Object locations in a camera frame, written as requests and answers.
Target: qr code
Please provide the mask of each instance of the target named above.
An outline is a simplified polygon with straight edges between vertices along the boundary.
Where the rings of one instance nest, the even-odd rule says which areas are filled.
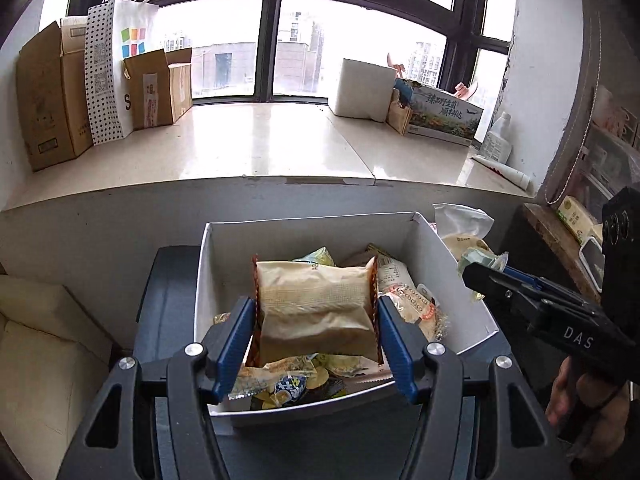
[[[96,43],[94,56],[96,63],[105,63],[107,61],[107,44],[104,42]]]
[[[107,83],[107,72],[103,70],[102,72],[98,72],[94,75],[94,92],[106,92],[109,89],[109,85]]]

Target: cushion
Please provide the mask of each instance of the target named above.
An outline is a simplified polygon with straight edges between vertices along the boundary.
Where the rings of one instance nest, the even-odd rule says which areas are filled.
[[[109,362],[111,341],[62,285],[0,276],[0,312],[12,321],[82,343],[98,359]]]

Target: white foam box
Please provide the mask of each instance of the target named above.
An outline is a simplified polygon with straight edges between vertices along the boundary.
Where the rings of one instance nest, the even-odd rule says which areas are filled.
[[[486,305],[473,301],[457,262],[424,217],[401,212],[207,224],[200,249],[194,341],[202,341],[213,317],[228,312],[239,296],[255,297],[254,254],[259,260],[289,261],[325,246],[339,263],[369,243],[404,262],[415,285],[423,283],[440,301],[450,322],[443,340],[450,350],[461,354],[498,332]],[[331,413],[396,392],[391,381],[338,399],[262,412],[248,411],[250,399],[226,400],[210,406],[209,413],[230,416],[235,426],[261,424]]]

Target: white wall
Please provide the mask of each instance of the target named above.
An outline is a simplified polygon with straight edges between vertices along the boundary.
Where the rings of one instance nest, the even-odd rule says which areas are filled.
[[[0,48],[0,210],[31,173],[24,150],[15,94],[15,61],[39,30],[44,0],[33,0]]]
[[[582,0],[516,0],[506,85],[497,114],[511,114],[508,164],[542,184],[576,95],[584,25]]]
[[[419,211],[463,203],[495,218],[499,248],[519,196],[411,182],[380,186],[288,184],[281,177],[211,178],[65,196],[0,214],[0,260],[11,276],[63,283],[125,348],[156,251],[199,245],[209,221]]]

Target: human hand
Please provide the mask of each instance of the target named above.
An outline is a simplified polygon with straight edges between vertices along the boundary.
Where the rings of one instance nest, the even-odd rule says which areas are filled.
[[[607,400],[617,386],[590,374],[584,374],[577,382],[571,378],[571,358],[562,362],[554,381],[551,400],[546,407],[546,418],[554,428],[565,418],[575,404],[576,395],[590,408]],[[625,439],[626,419],[629,414],[629,391],[625,385],[618,394],[600,410],[600,418],[587,446],[578,458],[597,464],[612,456]]]

